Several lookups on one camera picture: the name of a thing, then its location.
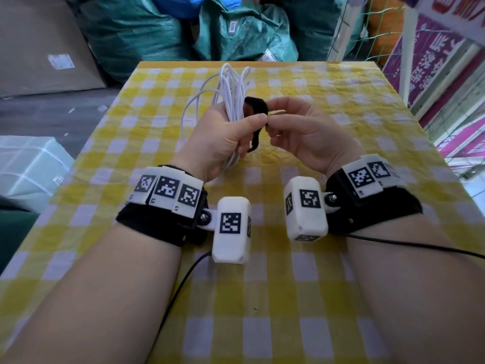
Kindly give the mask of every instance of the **coiled white cable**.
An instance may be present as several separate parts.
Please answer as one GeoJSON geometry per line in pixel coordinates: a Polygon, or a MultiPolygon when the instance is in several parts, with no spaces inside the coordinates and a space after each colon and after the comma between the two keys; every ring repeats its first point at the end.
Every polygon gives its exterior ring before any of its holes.
{"type": "MultiPolygon", "coordinates": [[[[244,118],[243,105],[244,99],[246,98],[247,91],[251,82],[246,82],[246,78],[251,72],[250,67],[244,68],[241,75],[239,75],[230,64],[227,62],[222,65],[221,71],[217,74],[210,76],[206,81],[204,81],[199,93],[192,97],[186,104],[182,117],[180,118],[180,131],[182,133],[182,139],[185,139],[183,119],[185,116],[185,111],[191,105],[192,102],[196,101],[196,118],[199,120],[199,100],[200,96],[205,92],[214,92],[212,97],[212,105],[217,103],[219,96],[222,97],[222,101],[226,105],[226,113],[230,122],[238,121],[244,118]],[[213,78],[219,77],[219,83],[217,84],[217,89],[204,89],[206,84],[213,78]]],[[[239,155],[233,153],[227,161],[224,163],[224,170],[229,166],[235,165],[239,160],[239,155]]]]}

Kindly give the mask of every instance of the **checkered tablecloth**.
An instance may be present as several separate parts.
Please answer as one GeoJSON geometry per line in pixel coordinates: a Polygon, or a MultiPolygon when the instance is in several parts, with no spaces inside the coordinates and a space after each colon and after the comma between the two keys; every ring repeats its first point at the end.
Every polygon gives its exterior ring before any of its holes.
{"type": "MultiPolygon", "coordinates": [[[[426,214],[471,251],[485,224],[474,202],[430,145],[380,70],[367,62],[235,62],[253,69],[249,95],[313,101],[368,153],[388,158],[426,214]]],[[[52,286],[113,224],[141,171],[167,163],[183,145],[180,115],[219,62],[143,62],[101,120],[68,178],[0,277],[0,349],[5,350],[52,286]]],[[[210,103],[203,98],[201,112],[210,103]]],[[[196,124],[195,106],[185,120],[196,124]]],[[[209,204],[244,196],[253,220],[250,261],[205,259],[184,287],[152,362],[391,362],[363,302],[342,238],[314,243],[286,236],[283,189],[294,176],[322,176],[269,145],[207,184],[209,204]]],[[[205,251],[186,246],[179,280],[205,251]]]]}

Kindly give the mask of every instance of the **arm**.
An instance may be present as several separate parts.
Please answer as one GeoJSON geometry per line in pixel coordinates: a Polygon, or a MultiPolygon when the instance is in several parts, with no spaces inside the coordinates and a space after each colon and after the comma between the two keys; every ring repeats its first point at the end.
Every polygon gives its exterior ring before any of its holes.
{"type": "MultiPolygon", "coordinates": [[[[355,234],[454,246],[421,214],[355,234]]],[[[347,244],[364,298],[400,362],[483,362],[485,273],[472,257],[351,238],[347,244]]]]}
{"type": "MultiPolygon", "coordinates": [[[[212,106],[171,164],[210,181],[234,151],[246,155],[253,131],[266,122],[259,114],[229,123],[224,106],[212,106]]],[[[177,246],[117,224],[57,283],[2,364],[145,362],[180,255],[177,246]]]]}

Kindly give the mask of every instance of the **brown box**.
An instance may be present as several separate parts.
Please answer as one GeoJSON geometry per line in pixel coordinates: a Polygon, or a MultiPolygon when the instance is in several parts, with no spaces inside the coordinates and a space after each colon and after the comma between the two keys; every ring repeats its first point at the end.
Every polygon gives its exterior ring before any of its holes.
{"type": "Polygon", "coordinates": [[[0,0],[0,97],[104,87],[64,0],[0,0]]]}

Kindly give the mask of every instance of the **person's left hand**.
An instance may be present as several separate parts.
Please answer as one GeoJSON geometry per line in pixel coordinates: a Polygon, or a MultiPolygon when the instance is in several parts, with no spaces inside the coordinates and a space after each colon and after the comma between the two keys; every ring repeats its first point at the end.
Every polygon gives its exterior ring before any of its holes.
{"type": "Polygon", "coordinates": [[[253,132],[267,122],[268,118],[263,113],[229,122],[224,103],[211,106],[202,115],[183,148],[175,153],[170,165],[203,182],[214,180],[232,153],[237,151],[241,158],[246,156],[253,132]]]}

